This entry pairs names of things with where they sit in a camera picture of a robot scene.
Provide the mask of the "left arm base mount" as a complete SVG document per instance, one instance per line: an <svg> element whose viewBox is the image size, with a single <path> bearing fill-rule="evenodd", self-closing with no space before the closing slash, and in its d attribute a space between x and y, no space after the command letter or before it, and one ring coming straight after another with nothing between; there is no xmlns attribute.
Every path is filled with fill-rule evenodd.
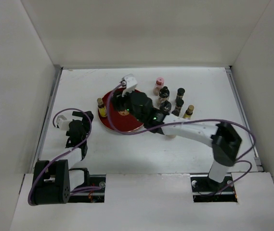
<svg viewBox="0 0 274 231"><path fill-rule="evenodd" d="M103 203L106 189L106 175L90 175L82 185L77 186L68 203Z"/></svg>

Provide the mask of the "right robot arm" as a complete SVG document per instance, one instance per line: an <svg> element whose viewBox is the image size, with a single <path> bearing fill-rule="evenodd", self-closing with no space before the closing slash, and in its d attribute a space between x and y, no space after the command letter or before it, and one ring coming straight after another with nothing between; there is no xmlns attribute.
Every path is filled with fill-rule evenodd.
<svg viewBox="0 0 274 231"><path fill-rule="evenodd" d="M223 185L225 175L234 166L242 143L241 137L229 122L205 125L164 113L153 106L152 100L145 93L136 90L115 90L109 98L116 111L127 110L152 133L180 136L212 148L213 163L206 185L214 191Z"/></svg>

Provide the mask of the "gold cap yellow bottle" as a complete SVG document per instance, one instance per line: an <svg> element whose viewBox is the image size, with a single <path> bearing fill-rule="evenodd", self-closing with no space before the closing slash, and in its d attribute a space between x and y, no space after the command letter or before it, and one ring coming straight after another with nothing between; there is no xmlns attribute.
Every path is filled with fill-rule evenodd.
<svg viewBox="0 0 274 231"><path fill-rule="evenodd" d="M194 111L194 106L193 105L189 105L188 108L186 109L184 115L183 115L183 118L185 118L185 119L191 119L193 111Z"/></svg>

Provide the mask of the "cream cap spice jar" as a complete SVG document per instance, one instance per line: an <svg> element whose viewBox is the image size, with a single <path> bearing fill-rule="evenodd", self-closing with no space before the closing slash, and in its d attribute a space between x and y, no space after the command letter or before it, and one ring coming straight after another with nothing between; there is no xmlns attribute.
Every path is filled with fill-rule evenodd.
<svg viewBox="0 0 274 231"><path fill-rule="evenodd" d="M165 137L167 139L174 139L176 137L176 135L165 135Z"/></svg>

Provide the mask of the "yellow label brown bottle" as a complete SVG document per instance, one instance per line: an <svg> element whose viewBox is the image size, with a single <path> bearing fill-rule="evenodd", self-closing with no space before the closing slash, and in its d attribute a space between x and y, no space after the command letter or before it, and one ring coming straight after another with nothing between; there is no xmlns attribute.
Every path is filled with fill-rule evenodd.
<svg viewBox="0 0 274 231"><path fill-rule="evenodd" d="M106 118L107 117L107 110L105 103L102 98L97 99L97 104L98 104L98 111L101 117Z"/></svg>

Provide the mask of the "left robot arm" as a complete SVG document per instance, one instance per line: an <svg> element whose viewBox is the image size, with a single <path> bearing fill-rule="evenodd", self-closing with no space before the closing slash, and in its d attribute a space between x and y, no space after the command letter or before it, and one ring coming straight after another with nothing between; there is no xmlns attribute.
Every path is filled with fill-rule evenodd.
<svg viewBox="0 0 274 231"><path fill-rule="evenodd" d="M88 170L73 166L86 157L93 114L77 108L71 110L72 116L79 117L79 120L68 120L61 115L65 109L56 113L52 119L53 126L65 131L67 136L64 153L53 160L36 162L27 199L30 206L66 204L76 188L85 192L91 186Z"/></svg>

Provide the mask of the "black grinder salt jar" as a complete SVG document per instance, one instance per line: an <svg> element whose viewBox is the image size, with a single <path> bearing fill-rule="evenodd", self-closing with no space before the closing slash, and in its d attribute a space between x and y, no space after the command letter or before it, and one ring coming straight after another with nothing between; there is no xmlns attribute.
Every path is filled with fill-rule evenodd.
<svg viewBox="0 0 274 231"><path fill-rule="evenodd" d="M161 88L158 96L160 100L168 100L170 97L170 90L168 89L168 87L164 86L163 88Z"/></svg>

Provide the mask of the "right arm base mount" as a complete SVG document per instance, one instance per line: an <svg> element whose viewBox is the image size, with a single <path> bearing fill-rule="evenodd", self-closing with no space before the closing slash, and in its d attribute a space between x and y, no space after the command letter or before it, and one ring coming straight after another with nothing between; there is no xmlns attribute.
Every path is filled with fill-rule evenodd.
<svg viewBox="0 0 274 231"><path fill-rule="evenodd" d="M233 184L231 174L227 174L222 183L211 180L205 174L190 176L193 201L195 203L237 203L237 195Z"/></svg>

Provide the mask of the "black grinder pepper jar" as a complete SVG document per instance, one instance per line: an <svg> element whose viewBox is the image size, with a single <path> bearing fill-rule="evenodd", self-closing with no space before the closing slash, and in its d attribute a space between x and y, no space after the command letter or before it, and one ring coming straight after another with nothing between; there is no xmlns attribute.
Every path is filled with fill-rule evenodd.
<svg viewBox="0 0 274 231"><path fill-rule="evenodd" d="M160 105L159 105L159 109L160 111L165 114L165 115L169 115L170 111L171 111L171 103L169 101L163 101Z"/></svg>

